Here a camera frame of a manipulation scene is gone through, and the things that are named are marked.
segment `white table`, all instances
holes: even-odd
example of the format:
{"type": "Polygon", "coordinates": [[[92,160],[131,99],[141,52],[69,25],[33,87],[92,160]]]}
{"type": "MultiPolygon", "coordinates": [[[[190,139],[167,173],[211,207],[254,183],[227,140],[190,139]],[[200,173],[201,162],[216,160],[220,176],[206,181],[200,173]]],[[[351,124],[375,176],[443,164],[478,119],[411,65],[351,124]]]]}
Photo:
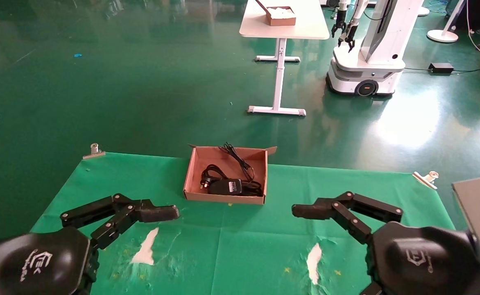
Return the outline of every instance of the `white table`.
{"type": "Polygon", "coordinates": [[[257,60],[275,60],[276,83],[272,107],[249,106],[248,112],[276,113],[305,116],[304,109],[281,108],[283,70],[285,61],[297,61],[298,57],[286,57],[287,39],[328,39],[329,30],[318,0],[262,0],[266,6],[290,6],[297,22],[294,26],[270,26],[266,23],[266,13],[255,0],[249,0],[240,26],[240,35],[248,38],[276,38],[273,56],[257,56],[257,60]]]}

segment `glossy floor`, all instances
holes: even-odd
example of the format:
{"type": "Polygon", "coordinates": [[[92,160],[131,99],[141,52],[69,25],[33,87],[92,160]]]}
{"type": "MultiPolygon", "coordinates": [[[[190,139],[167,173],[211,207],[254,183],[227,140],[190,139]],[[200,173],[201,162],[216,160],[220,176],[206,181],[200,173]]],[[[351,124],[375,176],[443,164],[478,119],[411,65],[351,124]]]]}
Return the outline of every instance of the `glossy floor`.
{"type": "MultiPolygon", "coordinates": [[[[480,176],[480,71],[407,70],[388,101],[343,98],[324,81],[336,40],[292,40],[288,55],[302,62],[286,65],[283,107],[307,116],[247,114],[250,104],[271,105],[275,69],[253,62],[274,52],[273,39],[238,34],[244,7],[242,0],[0,0],[0,236],[32,226],[92,142],[189,157],[188,143],[228,141],[277,145],[274,164],[436,170],[457,220],[451,182],[480,176]]],[[[324,14],[331,27],[331,12],[324,14]]],[[[426,38],[444,21],[438,13],[418,19],[407,66],[479,68],[465,35],[454,44],[426,38]]]]}

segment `cardboard box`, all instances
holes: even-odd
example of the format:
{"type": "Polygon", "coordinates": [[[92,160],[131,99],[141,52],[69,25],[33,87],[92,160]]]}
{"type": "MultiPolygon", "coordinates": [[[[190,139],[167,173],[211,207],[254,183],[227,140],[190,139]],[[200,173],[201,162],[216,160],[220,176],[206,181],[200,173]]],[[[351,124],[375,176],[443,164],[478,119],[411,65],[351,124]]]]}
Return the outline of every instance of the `cardboard box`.
{"type": "Polygon", "coordinates": [[[183,194],[187,200],[199,200],[206,202],[222,202],[222,203],[243,203],[264,205],[266,201],[267,189],[267,156],[276,152],[276,146],[268,149],[249,149],[235,147],[236,153],[247,164],[249,164],[255,172],[255,181],[262,185],[263,195],[259,196],[224,196],[212,195],[207,193],[206,188],[200,188],[202,172],[210,164],[215,164],[231,179],[243,179],[240,164],[229,154],[221,151],[217,146],[194,146],[187,170],[186,182],[183,186],[183,194]]]}
{"type": "Polygon", "coordinates": [[[273,18],[270,11],[268,10],[268,8],[273,8],[273,9],[283,8],[283,9],[291,10],[294,13],[294,11],[289,6],[268,6],[268,7],[266,7],[259,0],[256,0],[256,2],[258,2],[260,7],[262,7],[262,9],[266,12],[266,21],[270,26],[294,26],[296,24],[296,22],[297,22],[296,17],[293,17],[293,18],[273,18]]]}

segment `white lamp base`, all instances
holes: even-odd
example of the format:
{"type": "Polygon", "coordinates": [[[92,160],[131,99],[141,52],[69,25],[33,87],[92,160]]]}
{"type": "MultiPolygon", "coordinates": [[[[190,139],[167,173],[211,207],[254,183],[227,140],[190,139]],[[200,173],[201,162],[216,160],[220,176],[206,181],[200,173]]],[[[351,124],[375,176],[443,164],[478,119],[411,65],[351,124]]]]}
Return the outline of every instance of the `white lamp base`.
{"type": "Polygon", "coordinates": [[[429,9],[425,7],[418,8],[418,16],[426,16],[429,15],[429,9]]]}
{"type": "Polygon", "coordinates": [[[442,43],[453,43],[459,39],[459,36],[453,32],[444,30],[431,30],[428,32],[428,38],[442,43]]]}

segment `green tablecloth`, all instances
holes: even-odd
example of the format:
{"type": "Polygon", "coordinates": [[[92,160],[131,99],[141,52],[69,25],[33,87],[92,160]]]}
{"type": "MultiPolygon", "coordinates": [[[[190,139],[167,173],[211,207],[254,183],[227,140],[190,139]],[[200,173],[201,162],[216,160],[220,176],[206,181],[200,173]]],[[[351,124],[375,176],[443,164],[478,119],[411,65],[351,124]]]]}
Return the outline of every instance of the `green tablecloth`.
{"type": "MultiPolygon", "coordinates": [[[[333,220],[304,220],[291,205],[353,191],[404,210],[408,226],[453,228],[438,194],[410,174],[270,165],[264,206],[191,202],[182,187],[188,159],[107,153],[81,161],[32,231],[61,228],[60,213],[122,193],[175,204],[172,222],[134,224],[100,251],[92,294],[357,295],[369,283],[360,245],[333,220]],[[130,265],[150,230],[154,265],[130,265]],[[320,243],[320,281],[312,285],[306,259],[320,243]]],[[[382,223],[365,216],[376,230],[382,223]]],[[[102,222],[82,229],[90,235],[102,222]]]]}

